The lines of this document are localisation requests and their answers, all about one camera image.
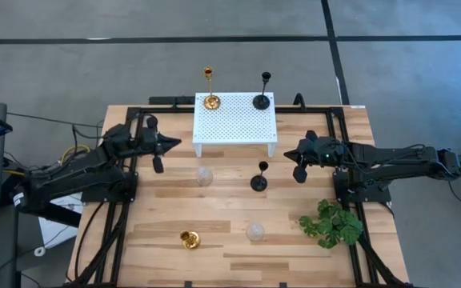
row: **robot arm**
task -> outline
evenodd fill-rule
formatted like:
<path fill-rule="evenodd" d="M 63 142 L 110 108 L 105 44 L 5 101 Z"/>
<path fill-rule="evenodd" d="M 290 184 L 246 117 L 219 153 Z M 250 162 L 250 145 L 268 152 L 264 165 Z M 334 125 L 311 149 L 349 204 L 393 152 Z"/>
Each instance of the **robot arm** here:
<path fill-rule="evenodd" d="M 28 173 L 14 191 L 14 204 L 24 213 L 40 215 L 51 209 L 50 201 L 83 192 L 83 202 L 129 202 L 134 197 L 138 175 L 125 172 L 119 160 L 134 156 L 154 155 L 156 173 L 163 172 L 160 155 L 177 146 L 181 140 L 158 132 L 158 120 L 150 116 L 135 138 L 127 126 L 110 128 L 102 143 L 82 158 L 46 173 Z"/>
<path fill-rule="evenodd" d="M 341 142 L 331 137 L 318 137 L 314 131 L 307 131 L 298 147 L 284 153 L 284 156 L 298 164 L 293 172 L 298 183 L 305 182 L 305 169 L 313 165 L 347 168 L 350 187 L 370 180 L 390 181 L 427 176 L 449 181 L 461 177 L 459 157 L 449 150 L 424 145 L 379 149 L 355 142 Z"/>

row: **wooden tabletop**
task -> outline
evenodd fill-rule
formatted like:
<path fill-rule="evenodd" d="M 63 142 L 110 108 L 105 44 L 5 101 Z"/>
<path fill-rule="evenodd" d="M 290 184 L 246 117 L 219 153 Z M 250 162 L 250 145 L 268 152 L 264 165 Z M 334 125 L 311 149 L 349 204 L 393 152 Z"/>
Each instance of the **wooden tabletop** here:
<path fill-rule="evenodd" d="M 103 130 L 122 123 L 128 106 L 110 106 Z M 350 141 L 374 144 L 364 108 L 343 107 Z M 317 214 L 321 199 L 335 198 L 331 168 L 307 169 L 307 182 L 292 177 L 295 163 L 283 156 L 293 150 L 307 130 L 328 136 L 322 114 L 277 114 L 279 142 L 273 158 L 267 146 L 204 146 L 196 158 L 192 145 L 193 114 L 156 114 L 162 134 L 181 138 L 182 143 L 163 159 L 165 173 L 156 174 L 151 157 L 138 160 L 139 184 L 130 205 L 118 286 L 355 286 L 349 250 L 340 244 L 323 249 L 299 229 L 302 215 Z M 260 161 L 269 163 L 264 176 L 268 187 L 254 192 L 250 180 L 259 173 Z M 200 187 L 196 170 L 208 167 L 214 181 Z M 98 204 L 84 208 L 69 277 L 74 277 L 74 259 L 81 231 Z M 108 205 L 98 212 L 86 234 L 80 270 L 101 245 Z M 402 281 L 408 281 L 394 219 L 382 206 L 365 203 L 371 242 L 378 255 Z M 251 242 L 247 226 L 263 225 L 266 235 Z M 185 250 L 182 230 L 197 232 L 202 240 L 197 250 Z M 361 248 L 361 267 L 368 281 Z M 110 278 L 113 250 L 108 254 L 104 278 Z"/>

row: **artificial plant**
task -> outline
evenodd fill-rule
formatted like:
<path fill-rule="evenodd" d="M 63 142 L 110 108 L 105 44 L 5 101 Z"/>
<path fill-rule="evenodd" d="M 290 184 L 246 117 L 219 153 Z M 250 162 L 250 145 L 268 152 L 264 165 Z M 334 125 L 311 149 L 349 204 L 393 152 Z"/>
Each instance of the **artificial plant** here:
<path fill-rule="evenodd" d="M 323 199 L 318 204 L 319 219 L 313 222 L 308 216 L 299 219 L 300 226 L 307 236 L 322 237 L 318 244 L 330 249 L 341 241 L 353 245 L 364 230 L 363 224 L 351 212 L 343 210 L 339 204 L 331 204 Z"/>

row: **white pegboard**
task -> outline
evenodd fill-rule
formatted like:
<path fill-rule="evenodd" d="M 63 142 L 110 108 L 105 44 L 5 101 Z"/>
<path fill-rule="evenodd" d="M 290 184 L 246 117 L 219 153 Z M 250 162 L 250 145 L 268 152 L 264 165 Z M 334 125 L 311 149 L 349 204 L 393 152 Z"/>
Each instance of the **white pegboard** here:
<path fill-rule="evenodd" d="M 273 144 L 272 148 L 275 150 L 277 124 L 274 95 L 271 92 L 265 93 L 270 99 L 270 106 L 265 110 L 258 110 L 253 105 L 253 99 L 258 94 L 261 93 L 214 92 L 220 98 L 220 107 L 209 110 L 204 106 L 204 99 L 209 93 L 197 93 L 193 143 Z"/>

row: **gold candlestick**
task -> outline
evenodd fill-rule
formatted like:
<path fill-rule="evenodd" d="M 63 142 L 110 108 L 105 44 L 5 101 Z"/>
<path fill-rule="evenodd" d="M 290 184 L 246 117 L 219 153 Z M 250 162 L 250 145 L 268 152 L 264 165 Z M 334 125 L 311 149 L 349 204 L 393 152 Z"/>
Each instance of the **gold candlestick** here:
<path fill-rule="evenodd" d="M 200 236 L 193 231 L 183 231 L 181 232 L 182 245 L 187 250 L 193 250 L 200 245 Z"/>
<path fill-rule="evenodd" d="M 204 68 L 204 75 L 209 82 L 209 96 L 204 99 L 204 106 L 207 109 L 218 109 L 220 107 L 220 98 L 213 95 L 213 68 Z"/>

